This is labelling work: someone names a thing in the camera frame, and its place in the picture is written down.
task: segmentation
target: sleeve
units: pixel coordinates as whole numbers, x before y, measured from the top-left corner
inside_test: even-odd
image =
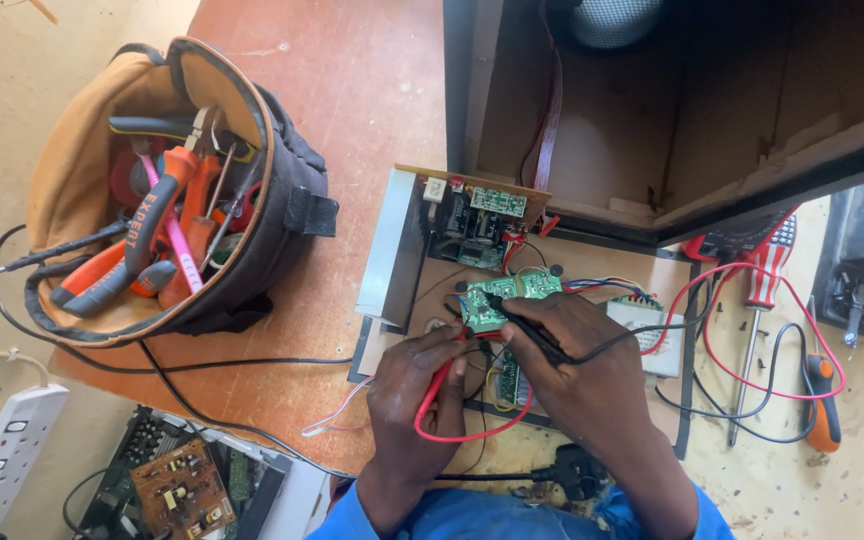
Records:
[[[379,540],[372,524],[366,518],[366,513],[359,503],[356,490],[358,481],[354,481],[348,492],[342,497],[321,526],[306,536],[306,540],[331,540],[355,538],[356,540]]]
[[[694,482],[692,485],[695,487],[695,496],[699,501],[699,521],[696,523],[692,538],[694,540],[734,540],[736,537],[712,499]],[[595,505],[594,515],[608,524],[615,538],[622,540],[645,538],[645,531],[636,520],[629,498],[618,486],[612,486]]]

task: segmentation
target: white extension socket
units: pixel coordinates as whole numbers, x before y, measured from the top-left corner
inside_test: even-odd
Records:
[[[655,325],[665,325],[668,313],[652,307],[639,307],[623,301],[606,301],[606,315],[629,330]],[[684,322],[682,315],[672,315],[671,324],[680,325]],[[682,328],[670,329],[658,350],[642,356],[642,371],[658,377],[677,379],[682,366],[682,339],[685,331]],[[651,348],[662,335],[661,330],[643,331],[637,333],[638,347],[644,351]]]
[[[58,384],[10,396],[0,412],[0,529],[69,391]]]

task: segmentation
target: tool bag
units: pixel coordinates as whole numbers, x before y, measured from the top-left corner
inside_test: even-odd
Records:
[[[255,148],[244,170],[254,177],[247,179],[250,185],[261,184],[243,239],[222,269],[169,309],[126,290],[101,313],[80,319],[54,305],[49,294],[107,246],[66,253],[26,281],[26,310],[45,334],[70,345],[113,347],[168,333],[243,332],[272,311],[267,290],[313,238],[335,236],[339,205],[327,198],[322,156],[270,92],[206,43],[178,37],[166,57],[148,45],[122,47],[58,118],[31,177],[31,251],[91,235],[116,219],[120,204],[109,174],[113,145],[122,135],[110,130],[109,117],[188,117],[209,105],[218,105],[228,129]]]

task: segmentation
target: capacitor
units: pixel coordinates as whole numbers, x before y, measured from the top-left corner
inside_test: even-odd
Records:
[[[475,226],[474,240],[482,245],[495,246],[502,236],[502,218],[495,212],[481,211]]]
[[[452,193],[449,212],[445,215],[444,233],[450,239],[461,239],[469,227],[469,207],[472,200],[462,191]]]

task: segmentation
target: wooden workbench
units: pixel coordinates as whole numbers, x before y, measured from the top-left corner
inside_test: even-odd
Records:
[[[228,55],[253,80],[275,94],[296,129],[322,153],[329,168],[329,196],[342,205],[339,235],[320,239],[286,282],[270,291],[275,312],[243,334],[199,338],[168,335],[150,339],[163,365],[224,359],[306,357],[341,359],[359,338],[361,316],[354,312],[358,282],[393,163],[446,168],[446,116],[442,3],[309,2],[306,0],[203,0],[189,34]],[[809,291],[826,221],[828,203],[806,204],[798,215],[799,238],[786,267],[798,291]],[[738,369],[750,319],[739,306],[737,279],[722,294],[724,310],[712,322],[713,345],[726,364]],[[763,330],[803,321],[786,292],[762,317]],[[830,342],[841,332],[829,329]],[[765,351],[771,337],[759,341]],[[777,386],[798,387],[794,339],[780,357]],[[138,347],[93,350],[100,362],[148,367]],[[843,360],[849,356],[836,349]],[[713,395],[731,404],[736,387],[714,368],[699,347],[696,366]],[[84,367],[58,353],[54,369],[93,387],[143,404],[184,414],[154,375],[118,375]],[[372,454],[368,429],[304,438],[300,427],[332,411],[351,389],[347,364],[276,365],[217,369],[172,375],[190,402],[206,414],[271,432],[318,462],[356,473]],[[766,370],[753,369],[765,381]],[[738,538],[864,539],[864,340],[846,365],[848,390],[838,400],[845,441],[833,455],[804,443],[775,445],[740,432],[727,449],[727,424],[693,418],[686,471],[726,516]],[[761,392],[750,391],[747,403]],[[364,396],[352,403],[344,423],[366,417]],[[695,404],[709,409],[701,397]],[[749,424],[773,436],[795,433],[800,405],[774,399]],[[469,431],[481,418],[466,414]],[[488,417],[494,427],[504,420]],[[255,436],[242,434],[255,440]],[[528,471],[546,466],[565,442],[556,431],[518,425],[486,440],[474,473]],[[450,471],[478,458],[482,443],[463,446]],[[515,452],[505,450],[516,448]],[[501,489],[504,486],[492,486]]]

